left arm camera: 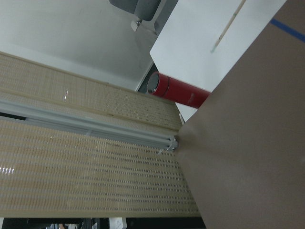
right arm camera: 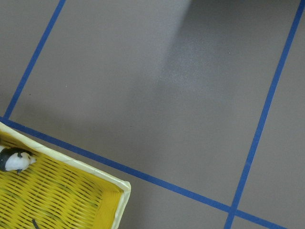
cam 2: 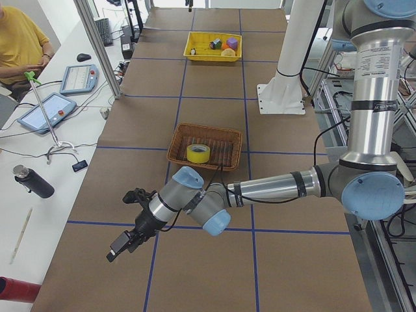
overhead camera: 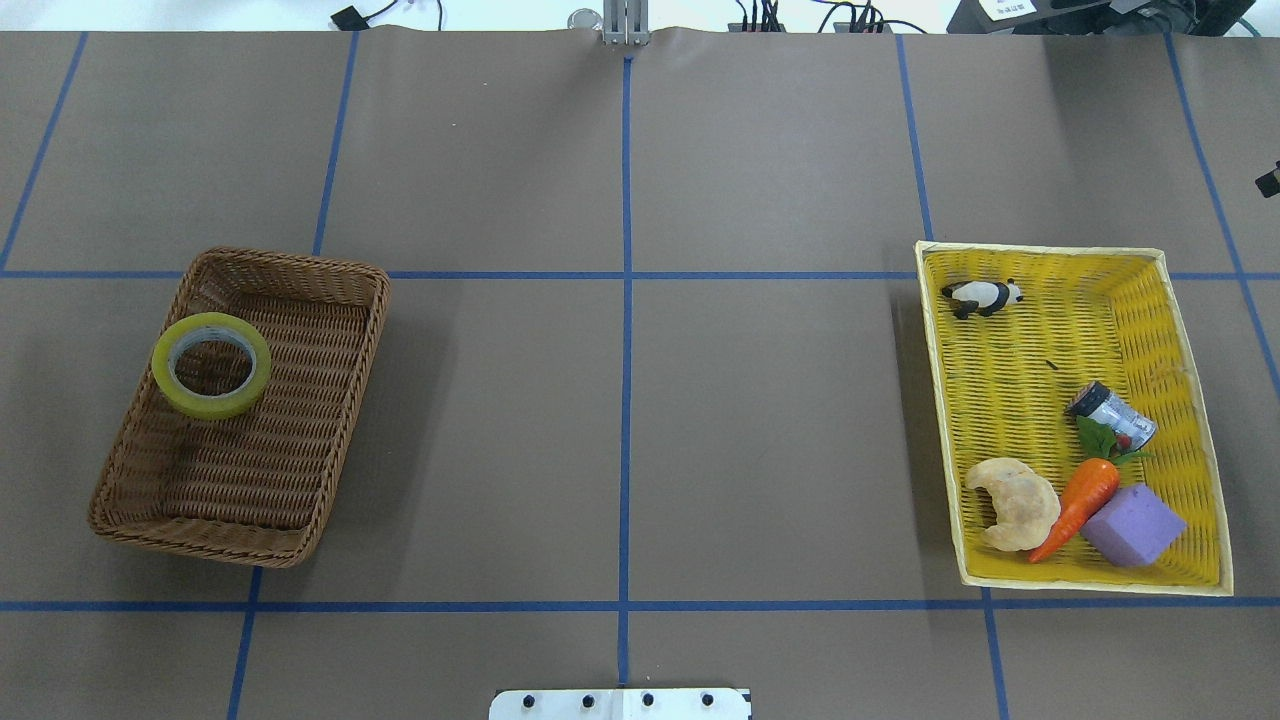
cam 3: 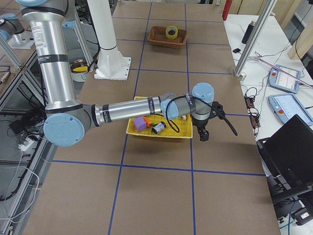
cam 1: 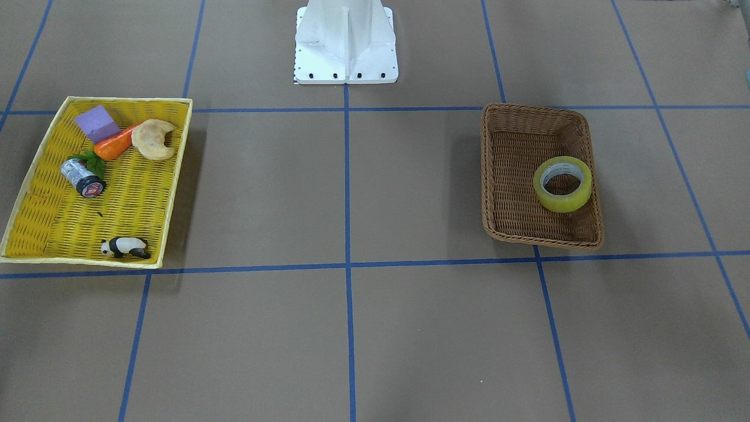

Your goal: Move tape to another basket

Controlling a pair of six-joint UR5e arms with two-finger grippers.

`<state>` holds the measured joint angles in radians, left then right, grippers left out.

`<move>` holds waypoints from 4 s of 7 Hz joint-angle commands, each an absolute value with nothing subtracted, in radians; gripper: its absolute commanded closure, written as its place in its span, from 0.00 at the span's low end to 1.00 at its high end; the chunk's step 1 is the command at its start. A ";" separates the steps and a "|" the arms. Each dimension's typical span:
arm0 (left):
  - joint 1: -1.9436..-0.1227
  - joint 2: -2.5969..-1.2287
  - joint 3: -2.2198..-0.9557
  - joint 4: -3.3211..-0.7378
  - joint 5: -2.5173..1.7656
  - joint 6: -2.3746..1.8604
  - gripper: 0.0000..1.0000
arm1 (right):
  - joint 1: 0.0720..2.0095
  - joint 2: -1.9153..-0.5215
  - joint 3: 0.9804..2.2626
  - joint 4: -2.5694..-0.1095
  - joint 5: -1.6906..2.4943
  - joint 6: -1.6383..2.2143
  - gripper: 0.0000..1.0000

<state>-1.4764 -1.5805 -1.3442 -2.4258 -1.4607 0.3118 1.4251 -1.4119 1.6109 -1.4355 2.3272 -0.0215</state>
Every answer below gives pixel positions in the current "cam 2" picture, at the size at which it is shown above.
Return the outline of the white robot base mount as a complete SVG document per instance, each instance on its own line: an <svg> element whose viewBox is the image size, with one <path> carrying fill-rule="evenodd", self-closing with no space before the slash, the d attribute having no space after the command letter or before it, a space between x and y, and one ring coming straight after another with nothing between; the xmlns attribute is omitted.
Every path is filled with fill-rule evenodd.
<svg viewBox="0 0 416 312"><path fill-rule="evenodd" d="M276 74L267 84L257 85L261 114L305 114L300 74L315 27L324 10L324 0L296 0L285 32Z"/></svg>

